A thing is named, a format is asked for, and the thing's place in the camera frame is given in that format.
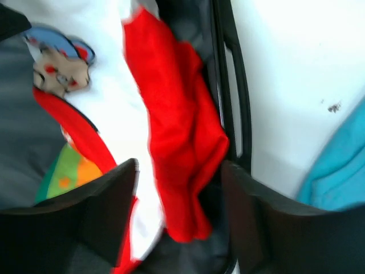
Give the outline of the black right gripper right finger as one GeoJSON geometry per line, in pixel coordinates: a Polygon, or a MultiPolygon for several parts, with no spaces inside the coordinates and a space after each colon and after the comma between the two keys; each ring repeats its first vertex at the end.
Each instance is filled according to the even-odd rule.
{"type": "Polygon", "coordinates": [[[222,186],[241,273],[363,273],[364,206],[296,202],[225,161],[222,186]]]}

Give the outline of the rainbow cartoon white shirt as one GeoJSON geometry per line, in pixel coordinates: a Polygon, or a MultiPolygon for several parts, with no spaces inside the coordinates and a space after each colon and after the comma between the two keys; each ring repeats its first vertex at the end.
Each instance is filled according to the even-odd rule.
{"type": "Polygon", "coordinates": [[[9,1],[26,34],[36,101],[66,144],[37,201],[90,186],[130,158],[137,187],[112,273],[131,273],[167,232],[205,240],[198,195],[229,146],[202,61],[157,16],[155,1],[9,1]]]}

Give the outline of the light blue shirt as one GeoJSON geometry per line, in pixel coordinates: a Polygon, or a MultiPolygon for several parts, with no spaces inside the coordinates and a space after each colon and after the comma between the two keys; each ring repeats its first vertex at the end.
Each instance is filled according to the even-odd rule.
{"type": "Polygon", "coordinates": [[[364,203],[364,101],[338,127],[305,177],[296,200],[329,211],[364,203]]]}

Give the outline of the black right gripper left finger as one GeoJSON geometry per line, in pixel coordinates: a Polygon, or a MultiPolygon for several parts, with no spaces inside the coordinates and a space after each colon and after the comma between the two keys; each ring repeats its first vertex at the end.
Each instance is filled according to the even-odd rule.
{"type": "Polygon", "coordinates": [[[34,207],[1,211],[2,273],[110,273],[118,264],[136,162],[34,207]]]}

